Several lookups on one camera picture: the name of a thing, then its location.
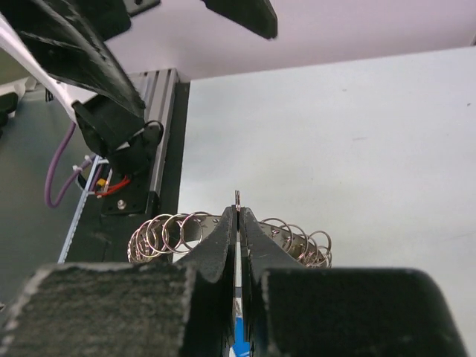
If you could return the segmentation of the silver key with blue tag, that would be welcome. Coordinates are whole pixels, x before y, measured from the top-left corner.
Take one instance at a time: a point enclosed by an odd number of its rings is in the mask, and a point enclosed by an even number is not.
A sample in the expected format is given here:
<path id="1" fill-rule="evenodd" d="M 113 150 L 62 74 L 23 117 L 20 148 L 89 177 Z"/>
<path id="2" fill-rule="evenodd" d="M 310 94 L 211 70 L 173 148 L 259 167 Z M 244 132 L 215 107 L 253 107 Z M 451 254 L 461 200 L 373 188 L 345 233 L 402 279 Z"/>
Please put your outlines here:
<path id="1" fill-rule="evenodd" d="M 241 211 L 241 195 L 240 195 L 240 192 L 238 190 L 235 190 L 234 196 L 235 196 L 235 209 L 236 209 L 237 213 L 240 213 L 240 211 Z"/>

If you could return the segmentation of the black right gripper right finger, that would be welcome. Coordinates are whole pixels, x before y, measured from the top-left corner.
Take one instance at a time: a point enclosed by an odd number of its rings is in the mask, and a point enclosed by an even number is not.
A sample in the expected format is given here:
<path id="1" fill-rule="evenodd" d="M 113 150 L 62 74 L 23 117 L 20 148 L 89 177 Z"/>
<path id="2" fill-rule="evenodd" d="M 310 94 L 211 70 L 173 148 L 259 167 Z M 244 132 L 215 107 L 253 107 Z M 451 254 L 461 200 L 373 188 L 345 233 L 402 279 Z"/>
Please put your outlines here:
<path id="1" fill-rule="evenodd" d="M 408 268 L 307 268 L 239 212 L 253 356 L 466 356 L 439 286 Z"/>

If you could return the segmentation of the metal band with key rings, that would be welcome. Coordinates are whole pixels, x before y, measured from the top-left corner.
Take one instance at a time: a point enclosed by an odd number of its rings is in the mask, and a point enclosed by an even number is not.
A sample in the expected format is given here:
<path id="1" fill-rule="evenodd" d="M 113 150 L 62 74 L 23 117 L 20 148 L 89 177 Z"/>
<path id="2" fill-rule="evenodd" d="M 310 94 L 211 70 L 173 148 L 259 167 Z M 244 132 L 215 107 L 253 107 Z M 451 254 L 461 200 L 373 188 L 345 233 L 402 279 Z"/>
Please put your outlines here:
<path id="1" fill-rule="evenodd" d="M 221 219 L 204 211 L 160 214 L 143 222 L 131 235 L 126 255 L 131 263 L 148 263 L 166 257 L 180 260 L 207 239 Z M 262 219 L 258 225 L 282 250 L 307 268 L 332 266 L 332 238 L 322 230 L 308 234 L 298 225 L 275 217 Z"/>

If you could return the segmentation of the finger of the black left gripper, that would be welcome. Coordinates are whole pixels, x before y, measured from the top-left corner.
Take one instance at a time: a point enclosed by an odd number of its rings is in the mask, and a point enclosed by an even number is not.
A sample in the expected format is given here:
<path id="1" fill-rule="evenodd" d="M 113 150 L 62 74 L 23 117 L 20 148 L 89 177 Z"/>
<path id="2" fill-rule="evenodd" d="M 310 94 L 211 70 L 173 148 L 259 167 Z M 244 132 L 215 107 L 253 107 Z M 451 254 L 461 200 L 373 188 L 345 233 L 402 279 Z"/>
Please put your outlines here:
<path id="1" fill-rule="evenodd" d="M 208 10 L 264 38 L 278 35 L 277 14 L 268 0 L 204 0 Z"/>
<path id="2" fill-rule="evenodd" d="M 40 67 L 128 111 L 145 105 L 105 41 L 131 27 L 123 1 L 2 1 L 1 14 Z"/>

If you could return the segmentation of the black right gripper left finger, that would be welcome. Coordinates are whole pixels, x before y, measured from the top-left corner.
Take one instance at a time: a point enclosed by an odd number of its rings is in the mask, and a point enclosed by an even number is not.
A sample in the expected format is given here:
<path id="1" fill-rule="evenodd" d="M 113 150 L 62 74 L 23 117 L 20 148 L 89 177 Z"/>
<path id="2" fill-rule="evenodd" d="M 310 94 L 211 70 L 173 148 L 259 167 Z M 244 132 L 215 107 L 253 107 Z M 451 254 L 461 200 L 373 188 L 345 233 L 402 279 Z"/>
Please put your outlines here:
<path id="1" fill-rule="evenodd" d="M 3 356 L 226 356 L 234 342 L 237 213 L 176 263 L 66 263 L 7 311 Z"/>

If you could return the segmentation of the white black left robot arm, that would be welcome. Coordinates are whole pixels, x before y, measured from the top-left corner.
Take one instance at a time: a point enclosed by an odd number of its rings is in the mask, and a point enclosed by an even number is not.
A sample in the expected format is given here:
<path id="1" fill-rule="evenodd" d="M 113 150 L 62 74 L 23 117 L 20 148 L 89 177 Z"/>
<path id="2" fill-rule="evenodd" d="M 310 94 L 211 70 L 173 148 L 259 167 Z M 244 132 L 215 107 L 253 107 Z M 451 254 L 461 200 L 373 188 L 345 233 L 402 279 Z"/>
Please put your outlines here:
<path id="1" fill-rule="evenodd" d="M 155 1 L 3 1 L 1 47 L 79 126 L 89 149 L 130 176 L 150 166 L 158 138 L 143 137 L 145 102 L 106 41 Z"/>

